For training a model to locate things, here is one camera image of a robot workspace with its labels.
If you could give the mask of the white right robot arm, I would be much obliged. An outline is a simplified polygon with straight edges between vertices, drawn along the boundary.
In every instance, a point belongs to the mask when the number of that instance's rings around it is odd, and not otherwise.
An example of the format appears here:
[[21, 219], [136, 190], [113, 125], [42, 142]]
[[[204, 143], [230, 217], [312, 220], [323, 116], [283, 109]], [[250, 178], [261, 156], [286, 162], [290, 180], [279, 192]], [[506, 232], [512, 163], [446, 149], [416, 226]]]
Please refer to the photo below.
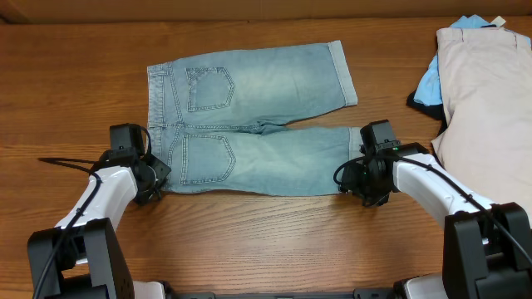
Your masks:
[[529, 298], [531, 229], [517, 203], [497, 204], [448, 174], [418, 143], [366, 147], [337, 168], [343, 193], [380, 206], [390, 193], [415, 199], [444, 230], [441, 273], [405, 279], [389, 298]]

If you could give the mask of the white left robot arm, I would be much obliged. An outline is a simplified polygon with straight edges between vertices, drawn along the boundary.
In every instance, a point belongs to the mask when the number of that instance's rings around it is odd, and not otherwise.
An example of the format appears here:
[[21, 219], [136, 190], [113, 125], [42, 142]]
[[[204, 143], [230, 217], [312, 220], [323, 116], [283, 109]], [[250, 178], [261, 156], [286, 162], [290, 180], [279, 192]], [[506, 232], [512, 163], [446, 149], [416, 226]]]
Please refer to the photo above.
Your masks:
[[27, 242], [35, 298], [170, 298], [164, 282], [137, 282], [116, 229], [131, 202], [160, 198], [170, 167], [151, 155], [102, 158], [71, 212]]

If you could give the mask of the light blue denim shorts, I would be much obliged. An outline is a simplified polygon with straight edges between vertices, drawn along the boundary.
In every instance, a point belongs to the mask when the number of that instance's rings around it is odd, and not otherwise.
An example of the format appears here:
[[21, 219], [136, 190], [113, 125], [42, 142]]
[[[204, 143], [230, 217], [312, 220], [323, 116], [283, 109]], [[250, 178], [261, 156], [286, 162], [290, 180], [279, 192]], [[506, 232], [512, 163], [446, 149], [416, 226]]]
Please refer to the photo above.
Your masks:
[[147, 128], [170, 167], [167, 192], [335, 194], [334, 172], [361, 154], [357, 127], [293, 127], [357, 104], [339, 41], [190, 56], [147, 75]]

